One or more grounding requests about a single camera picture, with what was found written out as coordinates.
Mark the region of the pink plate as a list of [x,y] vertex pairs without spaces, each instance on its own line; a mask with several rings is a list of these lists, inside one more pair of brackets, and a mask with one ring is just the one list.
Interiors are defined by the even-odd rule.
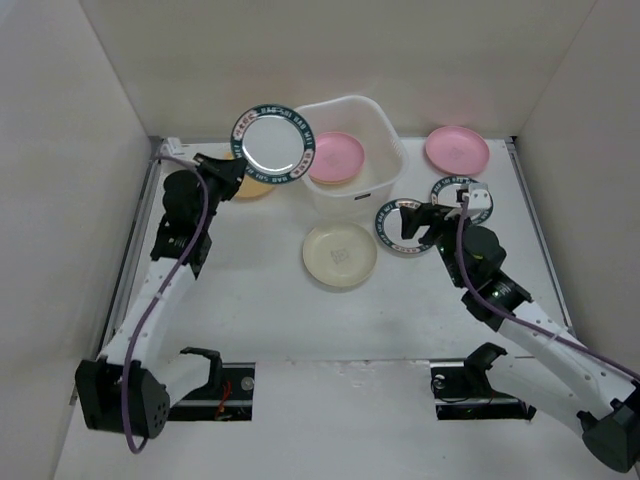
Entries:
[[322,133],[316,138],[316,154],[309,176],[335,181],[359,174],[365,150],[354,136],[342,132]]
[[440,171],[471,176],[481,173],[488,165],[490,150],[476,132],[460,126],[443,126],[429,134],[425,154]]

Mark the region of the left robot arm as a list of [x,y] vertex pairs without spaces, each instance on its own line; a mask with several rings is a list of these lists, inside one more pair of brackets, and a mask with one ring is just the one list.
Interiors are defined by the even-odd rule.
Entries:
[[218,351],[184,347],[164,360],[161,347],[205,265],[218,206],[239,191],[247,161],[198,154],[176,163],[163,184],[164,212],[138,296],[97,358],[75,372],[87,427],[124,435],[134,454],[161,433],[175,404],[195,390],[214,395],[225,381]]

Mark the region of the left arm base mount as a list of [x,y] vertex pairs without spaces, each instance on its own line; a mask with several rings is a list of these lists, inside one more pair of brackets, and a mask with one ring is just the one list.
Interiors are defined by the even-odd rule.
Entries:
[[181,357],[206,359],[207,382],[192,388],[176,401],[168,414],[172,422],[251,421],[255,387],[255,363],[228,363],[218,351],[187,347]]

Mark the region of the yellow plate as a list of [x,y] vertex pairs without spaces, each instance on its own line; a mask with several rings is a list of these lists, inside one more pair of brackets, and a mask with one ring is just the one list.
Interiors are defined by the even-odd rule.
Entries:
[[339,186],[343,186],[343,185],[348,185],[350,183],[352,183],[354,180],[356,180],[358,178],[359,174],[355,174],[352,175],[348,178],[343,178],[340,180],[335,180],[335,181],[328,181],[328,180],[323,180],[314,176],[310,176],[310,180],[311,182],[313,182],[315,185],[319,185],[321,187],[339,187]]
[[274,185],[259,182],[245,174],[242,184],[233,199],[242,201],[257,200],[272,192],[274,188]]

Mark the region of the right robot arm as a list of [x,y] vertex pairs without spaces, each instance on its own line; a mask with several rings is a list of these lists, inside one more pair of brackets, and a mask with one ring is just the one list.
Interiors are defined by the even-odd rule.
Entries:
[[474,224],[470,200],[458,207],[400,208],[401,236],[435,247],[470,315],[533,358],[520,365],[486,343],[465,360],[463,381],[477,395],[492,389],[522,400],[568,427],[609,469],[639,461],[639,375],[580,343],[502,270],[507,253],[496,234]]

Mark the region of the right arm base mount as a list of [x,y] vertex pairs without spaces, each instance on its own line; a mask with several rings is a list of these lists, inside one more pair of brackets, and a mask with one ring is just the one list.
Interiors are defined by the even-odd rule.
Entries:
[[430,389],[440,421],[523,420],[537,413],[532,405],[495,390],[486,372],[507,351],[485,343],[464,359],[430,363]]

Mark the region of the cream white plate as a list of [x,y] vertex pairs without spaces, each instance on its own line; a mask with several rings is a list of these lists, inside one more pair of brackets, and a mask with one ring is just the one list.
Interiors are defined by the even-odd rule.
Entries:
[[356,223],[324,222],[306,235],[302,260],[315,280],[348,289],[371,276],[377,263],[377,246],[371,234]]

